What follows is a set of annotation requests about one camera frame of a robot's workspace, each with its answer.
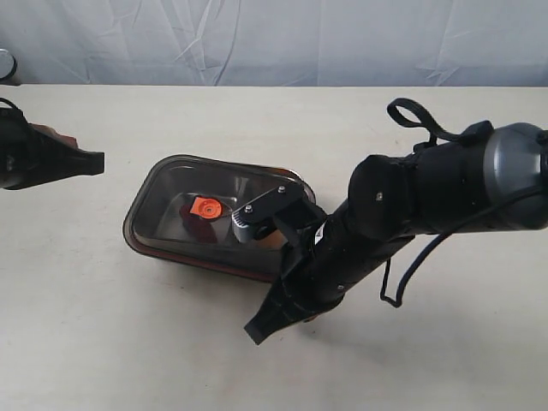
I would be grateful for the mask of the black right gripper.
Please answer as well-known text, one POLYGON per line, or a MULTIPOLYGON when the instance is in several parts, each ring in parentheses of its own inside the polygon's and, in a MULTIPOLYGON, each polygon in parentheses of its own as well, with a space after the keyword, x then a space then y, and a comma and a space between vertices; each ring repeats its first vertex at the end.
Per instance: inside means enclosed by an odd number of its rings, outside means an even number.
POLYGON ((409 235, 377 241, 354 232, 343 202, 309 236, 304 259, 272 284, 246 333, 259 345, 291 325, 314 321, 410 242, 409 235))

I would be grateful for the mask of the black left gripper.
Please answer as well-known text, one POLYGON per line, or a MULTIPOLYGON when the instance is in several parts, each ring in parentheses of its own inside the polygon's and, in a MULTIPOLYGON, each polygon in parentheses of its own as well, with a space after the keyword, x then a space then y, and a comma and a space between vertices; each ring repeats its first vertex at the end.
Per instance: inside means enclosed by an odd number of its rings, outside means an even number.
POLYGON ((104 154, 43 124, 1 123, 1 188, 25 189, 104 173, 104 154))

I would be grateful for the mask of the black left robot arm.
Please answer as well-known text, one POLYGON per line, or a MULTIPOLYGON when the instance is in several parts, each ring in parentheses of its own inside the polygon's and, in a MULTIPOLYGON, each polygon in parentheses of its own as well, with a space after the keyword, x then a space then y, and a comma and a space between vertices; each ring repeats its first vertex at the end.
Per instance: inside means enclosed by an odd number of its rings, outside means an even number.
POLYGON ((79 148, 76 138, 30 123, 1 99, 1 188, 21 190, 75 176, 104 173, 104 154, 79 148))

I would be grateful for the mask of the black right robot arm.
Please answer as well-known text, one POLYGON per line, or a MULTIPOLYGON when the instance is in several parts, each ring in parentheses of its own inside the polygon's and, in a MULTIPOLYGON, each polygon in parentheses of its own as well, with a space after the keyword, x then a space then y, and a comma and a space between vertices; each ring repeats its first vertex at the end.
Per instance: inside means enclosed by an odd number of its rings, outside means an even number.
POLYGON ((295 235, 246 333, 262 343, 329 312, 417 235, 438 245, 456 233, 546 225, 547 133, 532 124, 480 122, 404 158, 369 156, 354 169, 346 200, 295 235))

